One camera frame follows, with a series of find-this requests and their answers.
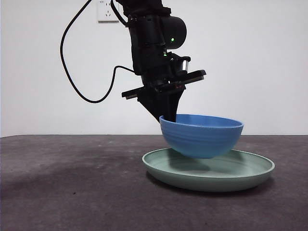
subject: light green plate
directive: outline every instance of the light green plate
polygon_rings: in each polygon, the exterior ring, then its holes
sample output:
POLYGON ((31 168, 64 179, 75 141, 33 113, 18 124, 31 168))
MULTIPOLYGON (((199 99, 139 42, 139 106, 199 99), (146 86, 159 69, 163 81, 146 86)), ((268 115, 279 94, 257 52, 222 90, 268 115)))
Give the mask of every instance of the light green plate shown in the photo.
POLYGON ((275 168, 265 157, 236 150, 212 159, 194 159, 167 148, 147 153, 142 160, 158 180, 205 192, 253 188, 266 181, 275 168))

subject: robotic arm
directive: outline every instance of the robotic arm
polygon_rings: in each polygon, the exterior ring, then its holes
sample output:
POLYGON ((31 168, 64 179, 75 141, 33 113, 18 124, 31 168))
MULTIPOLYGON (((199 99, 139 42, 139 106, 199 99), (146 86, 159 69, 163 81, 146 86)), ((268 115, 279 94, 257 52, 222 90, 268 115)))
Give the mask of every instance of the robotic arm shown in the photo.
POLYGON ((204 79, 204 70, 188 73, 190 57, 180 57, 168 49, 179 48, 186 39, 186 25, 170 16, 171 9, 161 0, 117 0, 128 18, 133 68, 141 76, 143 87, 122 93, 126 99, 136 98, 159 121, 176 121, 179 100, 185 84, 204 79))

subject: bowl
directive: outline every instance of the bowl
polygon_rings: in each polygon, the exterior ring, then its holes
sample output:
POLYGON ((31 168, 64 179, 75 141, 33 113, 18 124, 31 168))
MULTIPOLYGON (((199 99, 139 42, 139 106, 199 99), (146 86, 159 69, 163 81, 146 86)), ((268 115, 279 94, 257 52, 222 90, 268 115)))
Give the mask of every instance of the bowl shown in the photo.
POLYGON ((177 115, 176 122, 159 118, 163 136, 174 150, 187 157, 209 159, 236 145, 243 123, 208 115, 177 115))

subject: wall outlet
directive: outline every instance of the wall outlet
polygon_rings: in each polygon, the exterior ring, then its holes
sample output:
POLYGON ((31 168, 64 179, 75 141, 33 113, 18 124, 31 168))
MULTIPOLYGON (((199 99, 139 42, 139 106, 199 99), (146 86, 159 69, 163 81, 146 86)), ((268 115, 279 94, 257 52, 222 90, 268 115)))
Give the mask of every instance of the wall outlet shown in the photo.
MULTIPOLYGON (((97 2, 97 21, 98 23, 117 23, 119 22, 116 14, 111 8, 111 0, 100 0, 97 2)), ((116 9, 119 11, 119 3, 114 0, 116 9)))

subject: power cord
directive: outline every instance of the power cord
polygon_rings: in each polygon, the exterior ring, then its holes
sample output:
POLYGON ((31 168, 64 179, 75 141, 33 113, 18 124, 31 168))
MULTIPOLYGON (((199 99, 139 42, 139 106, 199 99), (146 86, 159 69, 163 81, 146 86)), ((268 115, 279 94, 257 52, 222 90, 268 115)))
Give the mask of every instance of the power cord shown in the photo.
POLYGON ((111 90, 112 90, 112 87, 114 85, 114 82, 115 82, 115 77, 116 77, 116 70, 118 68, 122 68, 122 69, 125 69, 125 70, 128 70, 132 73, 135 73, 133 70, 127 68, 127 67, 124 67, 124 66, 116 66, 114 68, 114 73, 113 73, 113 76, 112 76, 112 81, 111 81, 111 85, 109 87, 109 90, 108 92, 105 94, 104 97, 102 97, 100 100, 97 100, 97 101, 93 101, 93 100, 89 100, 87 99, 85 96, 83 96, 81 94, 81 92, 78 90, 78 88, 75 86, 74 82, 72 81, 72 78, 67 70, 67 67, 66 67, 66 64, 65 64, 65 60, 64 60, 64 56, 63 56, 63 44, 64 44, 64 40, 65 40, 65 37, 66 37, 66 34, 69 30, 69 28, 72 26, 72 24, 76 21, 76 19, 80 16, 80 14, 86 9, 86 7, 90 4, 92 0, 88 0, 86 2, 86 4, 84 4, 84 6, 79 10, 79 12, 75 15, 75 17, 72 19, 72 21, 68 24, 67 28, 65 29, 64 33, 63 33, 63 36, 62 36, 62 40, 61 40, 61 45, 60 45, 60 55, 61 55, 61 60, 62 60, 62 64, 63 64, 63 67, 64 67, 64 70, 66 72, 66 75, 68 77, 68 80, 70 81, 70 83, 72 84, 73 88, 75 89, 75 91, 77 92, 77 94, 82 98, 84 99, 85 101, 89 102, 89 103, 100 103, 102 101, 104 101, 108 95, 110 94, 111 90))
POLYGON ((110 1, 110 5, 112 10, 114 11, 116 17, 118 18, 118 20, 124 25, 124 26, 128 26, 128 23, 122 18, 122 16, 120 15, 119 11, 117 11, 115 5, 114 5, 114 1, 111 0, 110 1))

